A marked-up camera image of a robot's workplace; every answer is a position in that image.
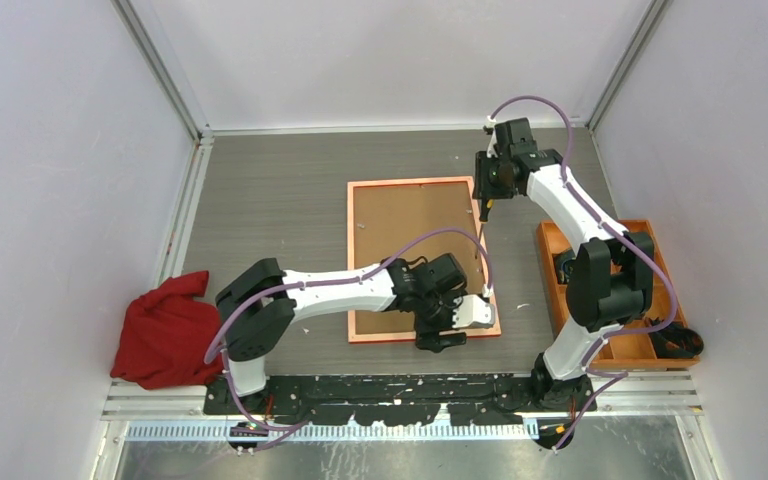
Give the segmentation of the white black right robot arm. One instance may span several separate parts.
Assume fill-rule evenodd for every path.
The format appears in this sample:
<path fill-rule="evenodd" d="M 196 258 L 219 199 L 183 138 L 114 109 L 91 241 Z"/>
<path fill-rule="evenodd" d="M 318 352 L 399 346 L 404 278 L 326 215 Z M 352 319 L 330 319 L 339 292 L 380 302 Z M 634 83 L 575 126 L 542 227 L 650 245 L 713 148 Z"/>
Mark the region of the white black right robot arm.
<path fill-rule="evenodd" d="M 475 156 L 472 192 L 480 222 L 488 221 L 495 201 L 521 195 L 549 215 L 574 252 L 568 318 L 531 371 L 532 400 L 556 410 L 586 393 L 593 358 L 611 335 L 649 310 L 654 279 L 664 273 L 651 236 L 608 215 L 560 153 L 538 148 L 528 119 L 488 119 L 484 131 L 490 140 Z"/>

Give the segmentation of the red picture frame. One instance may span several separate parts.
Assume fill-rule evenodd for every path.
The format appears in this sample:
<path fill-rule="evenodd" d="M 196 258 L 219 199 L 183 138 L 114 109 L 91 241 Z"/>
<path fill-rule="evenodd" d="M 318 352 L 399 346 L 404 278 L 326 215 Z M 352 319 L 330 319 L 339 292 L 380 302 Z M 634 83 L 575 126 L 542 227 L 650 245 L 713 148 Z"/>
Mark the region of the red picture frame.
<path fill-rule="evenodd" d="M 381 262 L 417 237 L 440 228 L 456 227 L 478 237 L 479 207 L 471 198 L 470 176 L 355 181 L 347 188 L 349 270 Z M 461 234 L 435 235 L 400 257 L 433 260 L 445 253 L 453 254 L 465 272 L 467 292 L 483 293 L 486 262 L 475 244 Z M 412 313 L 348 313 L 349 343 L 412 343 L 414 339 Z"/>

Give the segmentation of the black yellow screwdriver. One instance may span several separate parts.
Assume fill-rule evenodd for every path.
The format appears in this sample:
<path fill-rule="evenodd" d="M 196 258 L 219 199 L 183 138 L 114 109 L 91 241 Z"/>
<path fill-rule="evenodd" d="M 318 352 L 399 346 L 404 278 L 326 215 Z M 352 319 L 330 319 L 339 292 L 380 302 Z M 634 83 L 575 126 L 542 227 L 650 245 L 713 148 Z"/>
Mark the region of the black yellow screwdriver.
<path fill-rule="evenodd" d="M 491 211 L 493 205 L 494 205 L 493 199 L 483 200 L 481 203 L 481 213 L 479 216 L 480 225 L 477 232 L 477 240 L 479 242 L 482 242 L 484 239 L 485 225 L 487 223 L 487 220 L 489 219 L 489 212 Z"/>

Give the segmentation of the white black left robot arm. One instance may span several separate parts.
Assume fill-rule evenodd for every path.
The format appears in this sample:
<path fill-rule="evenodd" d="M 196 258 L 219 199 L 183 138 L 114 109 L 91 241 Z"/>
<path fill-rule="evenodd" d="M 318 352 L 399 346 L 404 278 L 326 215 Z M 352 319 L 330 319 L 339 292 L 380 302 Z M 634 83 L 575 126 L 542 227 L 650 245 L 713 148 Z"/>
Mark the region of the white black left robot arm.
<path fill-rule="evenodd" d="M 224 354 L 228 400 L 253 414 L 267 398 L 265 357 L 291 324 L 349 311 L 406 312 L 413 316 L 416 347 L 439 353 L 464 344 L 463 331 L 474 322 L 495 320 L 491 306 L 466 286 L 451 254 L 319 273 L 283 270 L 276 259 L 262 259 L 216 295 L 222 325 L 206 358 Z"/>

